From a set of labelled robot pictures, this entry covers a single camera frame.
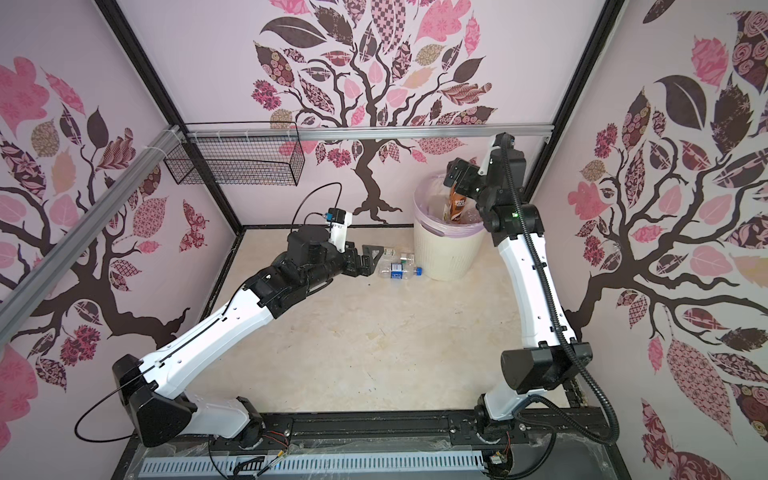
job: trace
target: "beige table surface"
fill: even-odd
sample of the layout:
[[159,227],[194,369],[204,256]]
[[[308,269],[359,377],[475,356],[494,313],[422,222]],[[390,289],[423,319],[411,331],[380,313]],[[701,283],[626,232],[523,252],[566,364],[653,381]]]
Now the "beige table surface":
[[[286,249],[288,230],[249,230],[217,299]],[[412,251],[411,228],[352,228],[347,240]],[[338,276],[251,333],[190,385],[246,396],[261,412],[470,409],[502,380],[499,355],[521,346],[520,316],[490,235],[467,275]],[[548,396],[568,406],[562,390]]]

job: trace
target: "wire basket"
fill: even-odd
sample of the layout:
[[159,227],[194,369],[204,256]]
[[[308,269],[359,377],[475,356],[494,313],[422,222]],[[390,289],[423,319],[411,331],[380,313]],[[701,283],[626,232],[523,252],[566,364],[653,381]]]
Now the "wire basket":
[[270,124],[285,127],[275,134],[265,130],[198,131],[187,134],[187,141],[174,148],[165,165],[177,184],[204,184],[208,173],[195,164],[204,162],[217,184],[293,185],[299,183],[304,168],[304,152],[296,122],[229,122]]

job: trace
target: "tree mural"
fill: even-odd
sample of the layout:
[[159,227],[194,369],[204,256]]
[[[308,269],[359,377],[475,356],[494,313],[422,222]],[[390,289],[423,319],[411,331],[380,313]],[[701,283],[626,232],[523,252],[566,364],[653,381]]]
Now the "tree mural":
[[[14,63],[16,71],[0,66],[0,115],[15,137],[22,121],[48,116],[43,106],[50,93],[35,83],[36,70],[31,61],[17,57]],[[110,140],[98,109],[86,116],[82,100],[66,82],[51,74],[46,78],[61,99],[61,110],[32,131],[30,143],[36,156],[21,148],[19,139],[14,141],[0,134],[0,152],[9,172],[3,182],[9,186],[0,187],[0,231],[4,239],[16,239],[12,243],[0,242],[0,269],[20,272],[15,276],[0,273],[0,283],[10,290],[94,205],[100,183],[104,185],[100,190],[114,183],[108,171],[127,168],[136,155],[130,128]],[[83,123],[90,144],[81,133]],[[88,172],[87,180],[78,181],[78,170]],[[128,278],[141,273],[129,258],[153,253],[160,246],[152,240],[163,224],[166,210],[167,197],[153,197],[160,181],[161,170],[156,167],[71,267],[76,282],[70,285],[71,279],[65,277],[55,289],[58,292],[35,309],[32,319],[47,317],[47,322],[13,336],[12,340],[37,336],[27,357],[35,357],[40,379],[66,390],[67,367],[93,359],[107,329],[112,336],[149,336],[158,347],[175,338],[188,309],[163,324],[158,318],[122,312],[117,302],[117,295],[130,292]],[[188,207],[185,201],[184,213],[191,229],[181,241],[182,250],[202,245],[200,229],[206,223]],[[137,239],[122,243],[133,237]]]
[[[304,0],[271,3],[287,14],[305,15],[319,26],[299,16],[285,16],[267,22],[261,30],[278,35],[291,46],[278,50],[255,44],[271,83],[256,81],[251,96],[267,110],[274,110],[274,127],[283,127],[281,121],[295,121],[301,127],[484,124],[495,110],[459,108],[479,103],[480,96],[492,88],[490,83],[469,83],[482,62],[482,58],[471,58],[480,41],[478,22],[472,15],[462,24],[472,6],[469,0],[458,0],[455,5],[452,0],[407,0],[415,17],[406,14],[406,0],[371,0],[370,9],[367,0],[319,0],[310,2],[312,12]],[[429,8],[419,11],[421,7]],[[364,22],[369,12],[370,20]],[[410,18],[420,15],[415,38],[404,38]],[[450,35],[460,32],[461,38],[448,42]],[[413,55],[412,45],[422,38],[438,43],[424,45]],[[314,55],[320,46],[324,53],[307,58],[310,49]],[[283,101],[292,102],[297,109],[279,108]],[[367,198],[353,213],[367,211],[373,220],[386,223],[379,217],[380,211],[402,209],[381,198],[370,163],[376,158],[400,162],[401,151],[426,162],[424,153],[444,154],[463,145],[458,138],[424,138],[416,143],[384,138],[302,142],[302,147],[305,153],[314,151],[318,164],[328,161],[341,168],[356,162],[353,170],[365,186]],[[293,145],[288,144],[285,152],[291,151]]]
[[[733,437],[731,391],[748,423],[768,441],[768,390],[742,384],[768,383],[768,374],[742,355],[762,348],[768,333],[735,327],[735,319],[716,319],[707,310],[724,304],[768,315],[764,301],[733,290],[745,283],[768,286],[768,257],[754,251],[768,246],[768,215],[754,214],[768,201],[768,135],[760,136],[768,131],[768,104],[753,122],[750,102],[750,95],[759,105],[768,100],[768,15],[732,15],[738,26],[732,54],[716,38],[694,41],[692,61],[701,83],[685,75],[661,78],[656,83],[666,92],[665,108],[652,108],[643,89],[621,134],[615,124],[598,133],[598,158],[581,170],[586,181],[568,195],[586,220],[576,237],[584,239],[584,259],[593,270],[578,310],[565,314],[580,339],[604,291],[618,290],[616,308],[627,308],[630,328],[649,319],[654,370],[663,367],[666,349],[667,368],[701,412]],[[713,104],[705,89],[716,93]],[[763,139],[762,147],[749,140],[755,137]],[[664,320],[669,330],[660,328]],[[732,352],[704,354],[682,340],[685,334],[705,348]],[[723,374],[735,380],[726,382]],[[668,442],[644,442],[659,468],[655,458],[673,463]]]

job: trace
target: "white trash bin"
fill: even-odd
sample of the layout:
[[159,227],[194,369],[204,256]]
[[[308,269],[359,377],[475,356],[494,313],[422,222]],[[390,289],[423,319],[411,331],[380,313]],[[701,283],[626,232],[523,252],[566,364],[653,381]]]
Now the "white trash bin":
[[479,219],[475,202],[467,199],[462,216],[474,223],[446,223],[443,207],[451,189],[443,186],[445,172],[435,172],[422,180],[413,193],[413,237],[416,262],[424,274],[434,280],[457,280],[464,276],[475,260],[485,228]]

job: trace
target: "wall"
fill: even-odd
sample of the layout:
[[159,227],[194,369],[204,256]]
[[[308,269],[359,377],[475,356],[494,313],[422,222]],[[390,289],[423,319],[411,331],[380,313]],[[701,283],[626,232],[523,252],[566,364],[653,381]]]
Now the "wall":
[[765,476],[767,35],[764,2],[631,2],[535,196],[633,478]]
[[[4,5],[0,45],[5,297],[165,123],[88,0]],[[0,353],[3,478],[111,475],[125,442],[79,441],[75,420],[114,388],[116,359],[197,321],[232,240],[204,187],[162,166],[143,182]],[[115,397],[81,434],[132,428]]]
[[[293,120],[307,128],[550,123],[602,5],[121,2],[186,121]],[[532,161],[541,143],[521,137],[518,149]],[[457,156],[482,158],[487,144],[306,142],[298,187],[223,189],[243,223],[289,223],[305,194],[336,180],[355,223],[411,223],[418,180]],[[334,195],[316,201],[325,207]]]

